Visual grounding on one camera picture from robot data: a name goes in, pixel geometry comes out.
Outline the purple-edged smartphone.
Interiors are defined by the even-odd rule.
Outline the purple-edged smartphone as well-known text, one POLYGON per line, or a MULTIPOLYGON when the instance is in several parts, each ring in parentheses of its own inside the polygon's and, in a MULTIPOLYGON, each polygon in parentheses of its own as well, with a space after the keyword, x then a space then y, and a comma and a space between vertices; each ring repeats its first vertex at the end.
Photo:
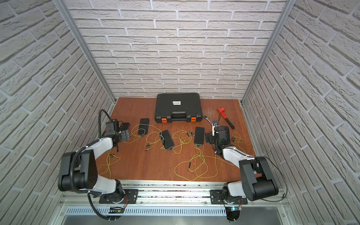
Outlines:
POLYGON ((130 123, 128 123, 128 122, 123 122, 123 123, 120 125, 120 131, 129 130, 129 127, 130 127, 130 123))

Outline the grey-edged large smartphone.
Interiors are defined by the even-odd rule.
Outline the grey-edged large smartphone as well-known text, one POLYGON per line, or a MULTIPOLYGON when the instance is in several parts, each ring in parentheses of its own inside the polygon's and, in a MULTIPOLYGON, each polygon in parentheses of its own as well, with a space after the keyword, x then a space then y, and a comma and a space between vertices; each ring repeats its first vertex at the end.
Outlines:
POLYGON ((204 127, 196 127, 195 136, 194 136, 194 144, 195 145, 204 145, 204 136, 205 136, 205 128, 204 127))

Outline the black smartphone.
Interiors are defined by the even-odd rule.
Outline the black smartphone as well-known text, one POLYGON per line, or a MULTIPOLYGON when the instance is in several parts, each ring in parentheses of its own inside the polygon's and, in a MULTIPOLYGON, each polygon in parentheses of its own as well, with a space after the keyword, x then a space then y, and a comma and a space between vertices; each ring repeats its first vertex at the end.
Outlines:
POLYGON ((148 134, 149 124, 150 124, 150 119, 149 118, 141 118, 140 119, 139 128, 138 128, 138 135, 139 136, 142 137, 142 136, 148 134))

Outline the blue-edged smartphone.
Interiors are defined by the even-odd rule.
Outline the blue-edged smartphone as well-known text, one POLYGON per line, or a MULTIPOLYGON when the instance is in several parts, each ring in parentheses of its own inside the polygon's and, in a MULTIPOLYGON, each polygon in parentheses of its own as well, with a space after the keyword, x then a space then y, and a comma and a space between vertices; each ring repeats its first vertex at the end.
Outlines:
POLYGON ((161 132, 161 140, 163 142, 163 147, 165 150, 171 150, 174 147, 173 139, 168 130, 161 132))

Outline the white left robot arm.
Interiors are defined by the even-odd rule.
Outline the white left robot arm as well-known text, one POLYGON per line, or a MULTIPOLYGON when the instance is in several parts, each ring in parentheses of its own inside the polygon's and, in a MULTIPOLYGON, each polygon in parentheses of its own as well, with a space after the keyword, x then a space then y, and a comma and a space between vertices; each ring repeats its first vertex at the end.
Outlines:
POLYGON ((123 200, 125 192, 119 180, 108 179, 98 174, 96 159, 119 142, 128 141, 129 131, 106 131, 105 136, 63 154, 58 176, 58 189, 62 192, 89 193, 95 196, 123 200))

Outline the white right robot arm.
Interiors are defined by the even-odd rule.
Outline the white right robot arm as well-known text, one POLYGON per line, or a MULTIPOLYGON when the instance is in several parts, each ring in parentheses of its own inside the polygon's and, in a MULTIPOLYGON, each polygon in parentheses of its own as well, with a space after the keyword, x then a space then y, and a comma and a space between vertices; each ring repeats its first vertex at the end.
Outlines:
POLYGON ((279 193, 277 182, 265 157, 255 157, 240 151, 230 144, 223 144, 218 136, 205 134, 207 143, 212 144, 216 155, 237 166, 241 173, 240 181, 224 184, 223 201, 227 204, 238 197, 245 197, 250 201, 263 200, 279 193))

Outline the grey metal wrench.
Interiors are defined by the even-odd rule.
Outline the grey metal wrench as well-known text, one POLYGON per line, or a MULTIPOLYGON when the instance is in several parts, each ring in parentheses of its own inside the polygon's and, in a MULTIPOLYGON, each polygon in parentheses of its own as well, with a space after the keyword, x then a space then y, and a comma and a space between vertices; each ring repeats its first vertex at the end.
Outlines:
POLYGON ((204 117, 212 126, 214 125, 214 122, 211 121, 211 120, 208 118, 208 116, 204 115, 203 117, 204 117))

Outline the red and black tool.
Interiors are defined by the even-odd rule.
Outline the red and black tool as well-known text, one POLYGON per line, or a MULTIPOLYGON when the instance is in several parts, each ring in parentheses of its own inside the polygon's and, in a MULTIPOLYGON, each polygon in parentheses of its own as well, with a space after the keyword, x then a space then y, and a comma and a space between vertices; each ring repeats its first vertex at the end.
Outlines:
POLYGON ((220 107, 217 109, 220 113, 220 115, 225 119, 225 121, 228 123, 231 129, 235 129, 235 126, 231 123, 231 121, 228 119, 228 117, 225 114, 225 108, 220 107))

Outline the black plastic tool case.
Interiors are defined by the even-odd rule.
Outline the black plastic tool case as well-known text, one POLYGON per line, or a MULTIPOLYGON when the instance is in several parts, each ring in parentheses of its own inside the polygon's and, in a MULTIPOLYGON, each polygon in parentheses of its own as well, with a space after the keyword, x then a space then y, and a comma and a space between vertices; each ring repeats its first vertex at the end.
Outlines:
POLYGON ((161 93, 157 95, 156 123, 200 122, 202 119, 203 112, 198 93, 161 93))

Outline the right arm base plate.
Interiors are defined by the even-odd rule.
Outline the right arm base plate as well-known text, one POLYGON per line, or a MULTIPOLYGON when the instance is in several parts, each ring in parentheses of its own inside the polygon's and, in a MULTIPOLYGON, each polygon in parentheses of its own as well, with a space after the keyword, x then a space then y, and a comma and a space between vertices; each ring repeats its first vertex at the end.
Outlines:
POLYGON ((210 200, 212 205, 247 205, 248 200, 245 196, 231 196, 229 193, 220 189, 210 190, 210 200))

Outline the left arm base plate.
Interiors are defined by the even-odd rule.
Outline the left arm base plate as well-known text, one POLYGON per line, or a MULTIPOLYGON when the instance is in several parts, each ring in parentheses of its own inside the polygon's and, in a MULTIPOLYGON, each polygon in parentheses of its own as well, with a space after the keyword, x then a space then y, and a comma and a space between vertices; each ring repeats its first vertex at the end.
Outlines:
POLYGON ((135 204, 137 201, 138 189, 123 189, 121 193, 112 193, 102 195, 100 197, 100 204, 135 204))

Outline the aluminium rail frame front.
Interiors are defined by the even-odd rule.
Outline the aluminium rail frame front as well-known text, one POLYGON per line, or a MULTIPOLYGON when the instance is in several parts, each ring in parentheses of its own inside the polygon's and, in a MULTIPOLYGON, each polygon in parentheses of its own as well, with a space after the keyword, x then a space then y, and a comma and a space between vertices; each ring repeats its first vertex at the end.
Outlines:
MULTIPOLYGON (((121 180, 124 189, 138 189, 135 204, 129 206, 211 206, 210 190, 222 189, 224 182, 205 181, 147 181, 121 180)), ((59 205, 90 206, 85 194, 65 192, 59 205)), ((281 202, 257 200, 243 206, 290 207, 287 199, 281 202)))

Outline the aluminium corner post left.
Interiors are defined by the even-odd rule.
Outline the aluminium corner post left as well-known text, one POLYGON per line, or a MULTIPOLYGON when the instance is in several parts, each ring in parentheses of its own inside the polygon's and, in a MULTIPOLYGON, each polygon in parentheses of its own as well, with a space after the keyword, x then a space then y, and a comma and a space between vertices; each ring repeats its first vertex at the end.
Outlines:
POLYGON ((62 15, 64 21, 68 25, 70 31, 72 32, 75 40, 79 44, 80 49, 82 50, 84 56, 88 60, 90 66, 95 72, 98 80, 100 81, 102 87, 104 88, 105 92, 107 93, 108 97, 112 101, 113 104, 116 103, 117 98, 114 96, 113 92, 111 91, 99 65, 97 64, 89 46, 87 45, 85 38, 83 37, 80 29, 78 28, 74 18, 72 17, 70 10, 67 8, 65 1, 62 0, 55 0, 54 1, 56 7, 58 8, 60 14, 62 15))

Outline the aluminium corner post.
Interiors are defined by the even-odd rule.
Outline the aluminium corner post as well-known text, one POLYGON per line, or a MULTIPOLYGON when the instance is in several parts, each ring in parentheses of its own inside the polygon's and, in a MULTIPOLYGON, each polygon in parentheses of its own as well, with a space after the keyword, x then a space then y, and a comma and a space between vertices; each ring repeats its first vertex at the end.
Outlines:
POLYGON ((279 17, 277 23, 275 24, 274 30, 270 35, 270 38, 265 46, 265 49, 261 55, 261 58, 257 64, 256 69, 255 69, 255 71, 250 79, 250 82, 246 88, 246 91, 240 101, 241 105, 247 100, 247 98, 250 94, 250 91, 251 91, 252 87, 254 86, 257 77, 260 75, 260 71, 261 71, 263 65, 265 64, 268 56, 270 55, 274 45, 276 44, 276 41, 277 41, 277 39, 284 27, 289 15, 290 15, 295 3, 296 3, 296 0, 286 1, 284 8, 280 14, 280 17, 279 17))
POLYGON ((100 81, 102 87, 104 88, 105 92, 107 93, 108 97, 112 101, 113 104, 116 103, 117 98, 114 96, 113 92, 111 91, 99 65, 97 64, 89 46, 87 45, 85 38, 83 37, 80 29, 78 28, 74 18, 72 17, 70 10, 67 8, 65 1, 62 0, 55 0, 54 1, 56 7, 58 8, 60 14, 62 15, 64 21, 68 25, 70 31, 72 32, 75 40, 79 44, 80 49, 82 50, 84 56, 88 60, 90 66, 95 72, 98 80, 100 81))

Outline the aluminium corner post right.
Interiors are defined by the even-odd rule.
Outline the aluminium corner post right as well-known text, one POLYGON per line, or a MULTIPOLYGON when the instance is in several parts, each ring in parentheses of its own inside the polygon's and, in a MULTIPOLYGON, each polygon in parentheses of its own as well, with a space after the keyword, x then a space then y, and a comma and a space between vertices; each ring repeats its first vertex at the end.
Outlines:
POLYGON ((280 17, 279 17, 277 23, 275 24, 274 30, 270 35, 270 38, 265 46, 265 49, 261 55, 261 58, 257 64, 256 69, 255 69, 255 71, 250 79, 250 82, 246 88, 246 91, 240 101, 241 105, 247 100, 247 98, 250 94, 250 91, 251 91, 252 87, 254 86, 257 77, 260 75, 260 71, 261 71, 263 65, 265 64, 268 56, 270 55, 274 45, 276 44, 276 41, 277 41, 277 39, 284 27, 289 15, 290 15, 295 3, 296 3, 296 0, 286 1, 284 8, 280 14, 280 17))

